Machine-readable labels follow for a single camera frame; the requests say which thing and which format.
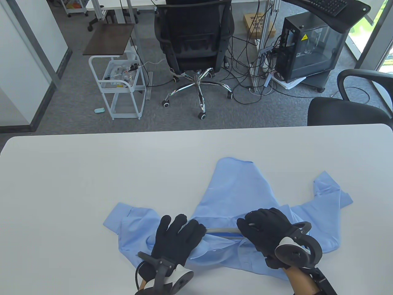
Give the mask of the person's left hand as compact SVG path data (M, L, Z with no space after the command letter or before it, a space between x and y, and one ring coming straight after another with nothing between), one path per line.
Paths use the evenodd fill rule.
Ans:
M174 264L172 269L184 266L205 234L206 227L197 220L188 221L186 215L179 214L172 221L171 216L165 215L157 228L151 256L171 262Z

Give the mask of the person's right hand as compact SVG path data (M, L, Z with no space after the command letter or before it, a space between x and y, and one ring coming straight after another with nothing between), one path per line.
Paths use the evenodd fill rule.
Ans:
M275 249L284 237L292 235L297 228L278 209L260 208L251 211L244 218L237 219L240 233L254 244L265 257L268 267L289 268L275 256Z

